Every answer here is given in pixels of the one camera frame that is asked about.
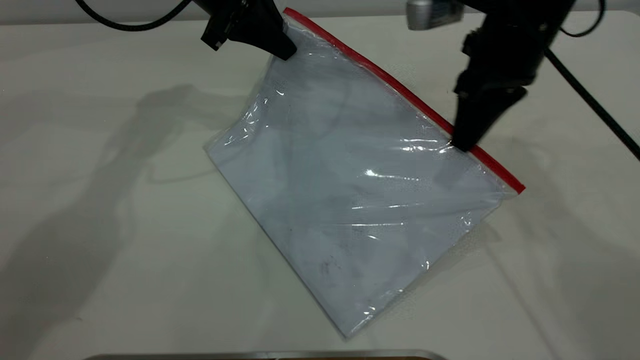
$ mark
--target background wall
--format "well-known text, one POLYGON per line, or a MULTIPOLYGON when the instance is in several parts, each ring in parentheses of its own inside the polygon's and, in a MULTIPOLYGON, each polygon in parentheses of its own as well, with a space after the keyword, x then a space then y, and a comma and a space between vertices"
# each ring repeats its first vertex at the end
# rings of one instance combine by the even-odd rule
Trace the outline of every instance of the background wall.
MULTIPOLYGON (((310 17, 400 15, 406 0, 276 0, 310 17)), ((115 21, 155 20, 179 0, 86 0, 99 14, 115 21)), ((640 0, 609 0, 609 9, 640 14, 640 0)), ((576 10, 596 10, 597 0, 578 0, 576 10)), ((206 19, 190 4, 178 19, 206 19)), ((0 24, 89 22, 74 0, 0 0, 0 24)))

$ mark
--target cable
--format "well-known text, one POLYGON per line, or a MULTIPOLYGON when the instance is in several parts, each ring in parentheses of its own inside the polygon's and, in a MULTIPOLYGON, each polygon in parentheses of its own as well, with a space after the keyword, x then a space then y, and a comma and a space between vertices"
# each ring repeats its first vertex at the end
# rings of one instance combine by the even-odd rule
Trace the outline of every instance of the cable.
POLYGON ((604 13, 607 10, 607 0, 598 0, 598 4, 600 4, 600 12, 598 13, 598 18, 596 19, 596 22, 594 22, 593 25, 591 25, 590 28, 588 28, 587 30, 583 31, 582 33, 577 33, 577 34, 569 33, 564 28, 560 28, 560 31, 562 31, 563 33, 565 33, 566 35, 568 35, 568 36, 570 36, 572 38, 581 38, 581 37, 587 36, 590 33, 592 33, 593 30, 595 30, 598 27, 598 25, 600 25, 600 22, 602 21, 602 18, 604 17, 604 13))
POLYGON ((558 70, 560 75, 571 85, 571 87, 582 97, 582 99, 589 105, 589 107, 598 115, 602 121, 613 131, 613 133, 625 144, 629 151, 640 160, 640 146, 629 136, 629 134, 616 122, 616 120, 609 114, 605 108, 587 91, 584 86, 573 76, 569 69, 557 58, 557 56, 545 45, 544 41, 540 38, 538 33, 529 24, 527 18, 524 17, 518 6, 514 3, 514 0, 506 0, 507 5, 511 8, 511 12, 518 17, 520 24, 529 34, 531 38, 537 41, 544 49, 545 56, 549 62, 558 70))
POLYGON ((118 24, 117 22, 113 22, 101 16, 97 12, 95 12, 93 9, 89 7, 89 5, 86 4, 84 0, 76 0, 76 2, 82 8, 82 10, 84 10, 84 12, 86 12, 91 18, 93 18, 94 20, 96 20, 97 22, 103 25, 109 26, 112 29, 116 29, 120 31, 146 31, 146 30, 155 29, 158 26, 163 25, 169 20, 173 19, 176 15, 178 15, 181 11, 183 11, 185 7, 187 7, 187 5, 191 2, 191 0, 182 0, 180 4, 178 4, 178 6, 176 6, 173 10, 171 10, 165 16, 161 17, 160 19, 157 19, 156 21, 149 22, 148 24, 142 24, 142 25, 118 24))
POLYGON ((545 56, 549 62, 558 70, 560 75, 569 85, 584 99, 591 109, 604 121, 613 133, 622 141, 629 151, 640 160, 640 146, 627 134, 627 132, 616 122, 616 120, 600 105, 600 103, 580 84, 580 81, 573 76, 569 69, 556 57, 548 47, 545 49, 545 56))

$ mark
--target red zipper seal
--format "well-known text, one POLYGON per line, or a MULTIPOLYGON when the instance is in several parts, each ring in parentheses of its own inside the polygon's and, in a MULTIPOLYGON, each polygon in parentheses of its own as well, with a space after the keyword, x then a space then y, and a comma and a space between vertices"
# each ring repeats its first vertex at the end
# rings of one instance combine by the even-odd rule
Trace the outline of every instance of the red zipper seal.
MULTIPOLYGON (((395 89, 400 95, 402 95, 405 99, 407 99, 410 103, 412 103, 418 110, 427 115, 433 122, 435 122, 438 126, 440 126, 444 131, 446 131, 449 135, 453 134, 453 125, 451 125, 448 121, 446 121, 440 114, 438 114, 434 109, 430 108, 424 101, 420 100, 411 90, 407 89, 404 85, 400 83, 400 81, 396 80, 393 76, 389 75, 388 72, 382 70, 379 66, 371 62, 371 60, 365 58, 364 56, 358 54, 354 49, 345 45, 344 42, 341 42, 335 36, 329 34, 327 30, 320 27, 320 25, 311 21, 308 17, 302 15, 301 13, 293 10, 292 8, 286 8, 284 13, 290 16, 295 21, 299 22, 307 29, 313 31, 319 37, 325 39, 329 44, 335 46, 338 50, 342 51, 346 56, 349 56, 353 61, 359 63, 363 67, 367 68, 369 71, 374 73, 384 82, 386 82, 389 86, 395 89)), ((507 185, 512 187, 518 194, 522 193, 525 189, 525 186, 506 168, 504 168, 496 159, 491 157, 491 155, 487 154, 486 151, 482 150, 480 146, 476 145, 470 150, 471 154, 473 154, 481 163, 483 163, 486 167, 488 167, 495 175, 501 178, 507 185)))

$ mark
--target white table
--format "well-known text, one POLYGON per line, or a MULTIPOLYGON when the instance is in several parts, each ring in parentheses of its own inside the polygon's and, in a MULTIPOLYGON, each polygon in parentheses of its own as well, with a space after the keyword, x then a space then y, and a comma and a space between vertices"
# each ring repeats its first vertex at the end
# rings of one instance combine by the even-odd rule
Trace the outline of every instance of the white table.
MULTIPOLYGON (((574 13, 568 27, 589 26, 574 13)), ((482 16, 318 19, 443 116, 482 16)), ((640 164, 545 63, 484 148, 528 189, 344 341, 201 146, 268 58, 97 24, 0 27, 0 358, 424 349, 450 359, 629 359, 640 339, 640 164)), ((557 55, 640 134, 640 19, 557 55)))

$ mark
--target ziplock bag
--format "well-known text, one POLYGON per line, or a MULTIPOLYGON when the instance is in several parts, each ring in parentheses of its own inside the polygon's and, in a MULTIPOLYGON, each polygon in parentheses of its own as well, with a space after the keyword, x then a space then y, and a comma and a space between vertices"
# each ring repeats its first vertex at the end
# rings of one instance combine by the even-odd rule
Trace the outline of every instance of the ziplock bag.
POLYGON ((207 152, 335 326, 352 336, 524 189, 397 80, 285 10, 298 52, 272 58, 207 152))

